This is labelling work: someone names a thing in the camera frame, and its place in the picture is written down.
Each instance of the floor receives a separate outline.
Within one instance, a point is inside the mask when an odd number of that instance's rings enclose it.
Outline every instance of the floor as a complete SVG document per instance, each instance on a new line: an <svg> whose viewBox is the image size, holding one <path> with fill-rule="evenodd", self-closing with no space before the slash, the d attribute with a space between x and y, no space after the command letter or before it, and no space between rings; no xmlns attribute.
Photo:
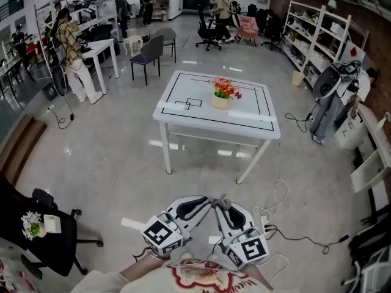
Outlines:
<svg viewBox="0 0 391 293"><path fill-rule="evenodd" d="M4 96L0 92L0 143L7 135L9 129L16 122L18 116L22 113L23 109L31 102L33 97L47 85L48 81L42 79L47 77L44 65L41 63L36 66L32 64L30 70L31 74L37 79L33 82L31 78L26 74L23 67L20 68L20 73L23 81L19 84L13 79L13 87L15 89L16 98L12 95L12 91L9 87L9 83L6 78L3 79L5 83Z"/></svg>
<svg viewBox="0 0 391 293"><path fill-rule="evenodd" d="M235 179L239 168L248 164L251 149L242 147L240 157L230 157L226 153L232 151L231 145L206 140L185 139L184 151L170 152L174 172L166 173L158 146L159 127L152 113L175 70L268 86L282 133L282 179L290 190L278 207L275 221L286 236L335 242L359 229L360 219L369 213L367 194L353 192L349 153L332 142L332 135L321 147L295 122L286 121L286 112L305 118L313 106L311 92L291 84L294 67L288 58L260 46L261 40L257 47L242 40L239 44L223 44L222 51L206 52L194 46L200 41L198 22L196 16L182 15L168 23L139 29L139 34L146 34L167 26L178 34L177 63L170 49L165 49L161 77L157 67L148 66L147 87L142 67L135 66L135 81L131 80L128 58L121 53L117 57L121 77L109 80L111 73L105 71L108 94L96 105L79 104L72 93L68 94L75 121L66 130L57 127L53 114L43 116L48 129L29 158L17 189L26 195L36 187L46 189L61 210L82 209L80 235L99 235L104 240L104 248L78 246L78 258L89 270L121 271L134 262L132 254L145 247L137 230L122 225L126 219L145 223L172 200L186 195L219 197L226 193L247 209L263 206L279 177L277 141L272 142L242 185L237 185ZM98 88L96 77L94 83ZM59 116L68 118L70 111L64 101L56 99L54 104ZM175 147L176 140L170 141ZM285 188L279 186L277 198L281 200L285 194ZM212 212L208 214L193 232L194 241L187 245L200 258L211 251L209 236L219 235L213 217ZM272 255L281 253L290 260L289 267L274 280L275 288L297 288L303 293L343 292L340 282L351 272L347 243L333 245L330 253L323 255L321 247L308 241L286 241L277 234L268 246ZM284 264L285 260L278 257L260 270L270 280ZM53 288L69 292L82 279L75 267L67 278L43 270L43 280L36 283L44 293Z"/></svg>

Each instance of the pink chair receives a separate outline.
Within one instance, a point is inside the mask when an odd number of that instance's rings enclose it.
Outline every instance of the pink chair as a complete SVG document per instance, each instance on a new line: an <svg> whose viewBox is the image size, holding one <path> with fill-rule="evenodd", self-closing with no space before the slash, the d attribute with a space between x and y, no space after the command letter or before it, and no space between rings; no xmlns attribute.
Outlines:
<svg viewBox="0 0 391 293"><path fill-rule="evenodd" d="M254 39L254 44L257 45L255 42L255 39L258 36L259 28L257 26L257 21L255 20L255 17L248 17L248 16L242 16L239 15L239 28L238 28L238 34L239 34L239 41L244 38Z"/></svg>

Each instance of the white pants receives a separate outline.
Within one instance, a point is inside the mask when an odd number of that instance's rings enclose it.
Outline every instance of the white pants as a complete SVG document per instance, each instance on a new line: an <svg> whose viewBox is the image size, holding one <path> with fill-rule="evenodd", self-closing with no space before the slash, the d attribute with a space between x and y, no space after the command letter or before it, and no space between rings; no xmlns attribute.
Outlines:
<svg viewBox="0 0 391 293"><path fill-rule="evenodd" d="M72 92L78 96L79 101L83 102L88 96L90 102L94 103L97 93L93 86L90 72L82 59L75 60L70 66L67 65L65 71L67 72L69 86L71 87Z"/></svg>

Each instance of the gray chair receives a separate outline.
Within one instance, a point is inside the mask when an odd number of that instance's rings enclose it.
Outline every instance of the gray chair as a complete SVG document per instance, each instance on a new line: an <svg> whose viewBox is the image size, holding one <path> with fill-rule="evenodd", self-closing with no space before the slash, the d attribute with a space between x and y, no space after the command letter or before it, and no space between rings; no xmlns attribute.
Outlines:
<svg viewBox="0 0 391 293"><path fill-rule="evenodd" d="M171 46L171 57L175 52L175 63L177 62L177 33L171 28L161 28L155 32L155 36L164 36L164 46Z"/></svg>
<svg viewBox="0 0 391 293"><path fill-rule="evenodd" d="M158 60L158 69L159 69L159 77L160 77L160 57L163 55L163 43L164 43L164 36L157 35L151 38L151 40L146 44L144 44L144 46L142 46L142 48L140 49L140 54L130 59L131 66L132 66L133 80L134 80L133 63L143 65L145 85L148 85L147 64L153 62L153 66L155 66L156 59Z"/></svg>

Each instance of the brick wall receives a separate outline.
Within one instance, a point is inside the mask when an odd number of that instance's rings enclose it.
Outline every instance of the brick wall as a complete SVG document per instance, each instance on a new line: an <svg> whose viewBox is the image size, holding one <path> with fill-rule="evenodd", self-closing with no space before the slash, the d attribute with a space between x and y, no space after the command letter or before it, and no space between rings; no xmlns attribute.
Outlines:
<svg viewBox="0 0 391 293"><path fill-rule="evenodd" d="M294 1L320 8L322 5L327 5L329 0ZM283 16L288 11L289 3L290 0L271 0L270 8L276 14ZM334 13L345 18L350 14L359 27L369 30L364 51L379 68L380 77L376 82L376 88L371 89L365 105L380 119L385 111L391 111L391 22L359 5L340 0L337 0L337 9ZM355 41L357 36L352 36L352 38L355 44L361 45L361 41ZM384 129L391 141L391 124L386 124ZM391 197L391 176L387 177L386 186Z"/></svg>

